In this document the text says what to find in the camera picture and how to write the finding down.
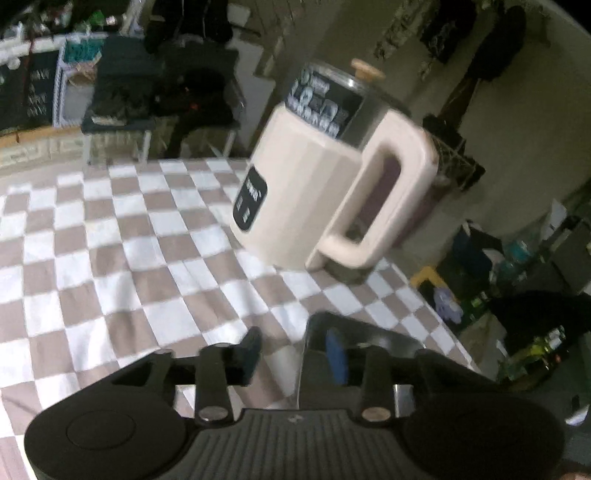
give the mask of cream-colored pitcher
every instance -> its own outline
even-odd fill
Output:
[[[383,74],[359,60],[355,77],[309,64],[269,119],[233,206],[232,232],[267,264],[314,270],[332,259],[374,265],[437,173],[428,135],[371,88]],[[401,173],[360,242],[345,233],[395,157]]]

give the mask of ribbed black surface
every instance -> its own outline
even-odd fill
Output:
[[[427,480],[394,435],[343,410],[247,410],[238,424],[198,435],[160,480]]]

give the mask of tablecloth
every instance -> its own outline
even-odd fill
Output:
[[[0,478],[33,479],[27,425],[42,409],[158,349],[264,333],[250,387],[233,406],[293,406],[308,317],[319,310],[411,335],[472,366],[402,273],[382,260],[361,286],[325,271],[279,270],[233,237],[245,161],[88,167],[0,196]],[[194,387],[176,408],[192,415]]]

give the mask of white handle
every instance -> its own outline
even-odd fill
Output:
[[[389,111],[362,151],[362,169],[318,244],[318,253],[349,268],[376,264],[415,211],[437,174],[437,153],[427,134],[399,112]],[[371,194],[384,159],[396,157],[401,172],[394,188],[360,243],[345,237]],[[308,261],[318,266],[319,256]]]

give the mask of beige wall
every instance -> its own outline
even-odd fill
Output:
[[[403,100],[420,122],[426,113],[439,112],[493,16],[481,14],[448,65],[437,65],[422,85],[416,72],[427,52],[416,38],[384,64],[371,56],[397,5],[353,0],[317,56],[341,68],[353,57],[382,68],[388,75],[382,88]],[[505,73],[477,91],[460,133],[467,139],[466,153],[487,172],[471,191],[447,196],[405,240],[401,248],[416,264],[436,261],[463,219],[510,235],[541,216],[552,198],[564,197],[591,176],[591,39],[552,15],[551,47],[528,37]]]

